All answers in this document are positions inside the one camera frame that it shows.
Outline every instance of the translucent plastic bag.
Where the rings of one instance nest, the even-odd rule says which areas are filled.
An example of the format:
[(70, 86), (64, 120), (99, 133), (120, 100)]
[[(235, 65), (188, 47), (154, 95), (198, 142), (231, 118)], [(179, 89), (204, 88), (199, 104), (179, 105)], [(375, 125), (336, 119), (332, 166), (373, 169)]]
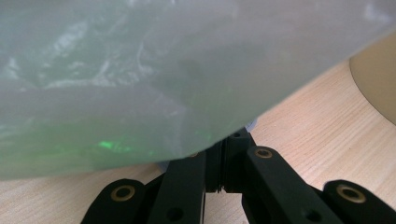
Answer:
[(182, 158), (396, 27), (394, 0), (0, 3), (0, 177)]

